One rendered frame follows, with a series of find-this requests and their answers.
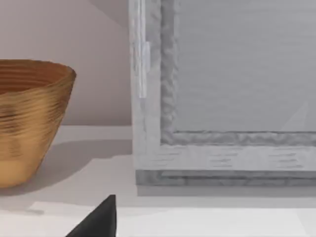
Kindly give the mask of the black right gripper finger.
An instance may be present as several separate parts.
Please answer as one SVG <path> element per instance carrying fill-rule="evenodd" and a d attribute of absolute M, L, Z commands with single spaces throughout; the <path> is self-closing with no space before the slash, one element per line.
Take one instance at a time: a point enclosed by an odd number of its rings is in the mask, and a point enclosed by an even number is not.
<path fill-rule="evenodd" d="M 109 195 L 65 237 L 117 237 L 116 196 Z"/>

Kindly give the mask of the grey cabinet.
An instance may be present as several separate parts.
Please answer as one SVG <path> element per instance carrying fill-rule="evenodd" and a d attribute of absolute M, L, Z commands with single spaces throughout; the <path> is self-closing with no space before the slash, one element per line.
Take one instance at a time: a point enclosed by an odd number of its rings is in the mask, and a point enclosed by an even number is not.
<path fill-rule="evenodd" d="M 161 0 L 129 0 L 133 155 L 138 186 L 316 186 L 316 146 L 161 142 Z"/>

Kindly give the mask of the brown ribbed wooden bowl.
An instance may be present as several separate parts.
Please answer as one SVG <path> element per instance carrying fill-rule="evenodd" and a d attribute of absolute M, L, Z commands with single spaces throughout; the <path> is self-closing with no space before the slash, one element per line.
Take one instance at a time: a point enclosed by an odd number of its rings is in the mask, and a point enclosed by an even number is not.
<path fill-rule="evenodd" d="M 29 181 L 69 103 L 76 72 L 30 59 L 0 59 L 0 189 Z"/>

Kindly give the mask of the grey cabinet door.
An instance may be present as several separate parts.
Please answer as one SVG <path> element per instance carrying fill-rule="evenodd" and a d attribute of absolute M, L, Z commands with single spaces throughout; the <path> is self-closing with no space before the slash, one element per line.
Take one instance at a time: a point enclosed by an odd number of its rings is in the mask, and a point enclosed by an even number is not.
<path fill-rule="evenodd" d="M 316 146 L 316 0 L 161 0 L 161 142 Z"/>

